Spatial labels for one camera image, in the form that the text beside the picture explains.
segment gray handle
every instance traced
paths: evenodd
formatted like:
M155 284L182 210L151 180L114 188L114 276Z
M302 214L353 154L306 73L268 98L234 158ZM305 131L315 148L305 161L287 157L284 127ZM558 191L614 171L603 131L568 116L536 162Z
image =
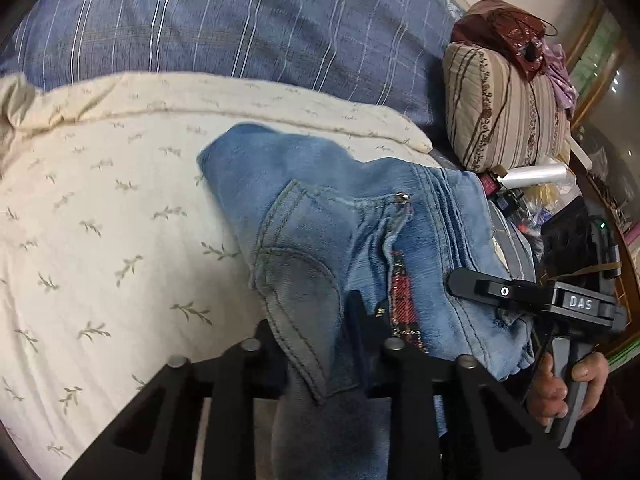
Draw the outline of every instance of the gray handle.
M587 393L588 383L578 383L572 379L571 370L574 365L591 353L593 345L579 341L557 337L551 343L551 353L554 358L554 375L562 378L567 386L565 402L569 412L565 418L555 418L545 429L559 449L564 449L571 443L575 423L580 417L582 402Z

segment blue striped fabric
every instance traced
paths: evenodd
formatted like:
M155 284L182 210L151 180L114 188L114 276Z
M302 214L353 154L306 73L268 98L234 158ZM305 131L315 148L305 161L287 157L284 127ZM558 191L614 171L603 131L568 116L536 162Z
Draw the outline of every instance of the blue striped fabric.
M40 0L0 56L45 90L123 70L280 81L444 135L445 0Z

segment white roll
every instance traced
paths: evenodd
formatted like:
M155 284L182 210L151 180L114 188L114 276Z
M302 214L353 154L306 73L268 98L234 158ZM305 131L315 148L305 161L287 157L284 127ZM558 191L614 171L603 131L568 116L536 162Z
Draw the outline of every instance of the white roll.
M558 162L557 164L512 168L504 178L498 177L498 182L507 189L515 189L536 186L537 184L560 184L569 179L575 182L575 175L566 165Z

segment bed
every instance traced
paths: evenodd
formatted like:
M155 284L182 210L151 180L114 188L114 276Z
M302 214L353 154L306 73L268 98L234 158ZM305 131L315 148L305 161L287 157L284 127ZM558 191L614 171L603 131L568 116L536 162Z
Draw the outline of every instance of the bed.
M457 166L430 140L451 1L305 1L40 0L17 27L0 56L0 420L25 478L61 478L169 355L213 357L262 319L195 163L230 126ZM498 256L532 279L490 213Z

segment cream floral bed sheet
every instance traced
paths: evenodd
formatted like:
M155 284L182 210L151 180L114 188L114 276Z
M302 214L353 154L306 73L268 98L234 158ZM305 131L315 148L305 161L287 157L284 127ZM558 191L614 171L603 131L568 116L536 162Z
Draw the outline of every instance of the cream floral bed sheet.
M269 82L125 73L43 94L14 75L0 106L0 419L42 480L169 355L214 357L262 318L195 161L217 136L254 121L437 166L395 111Z

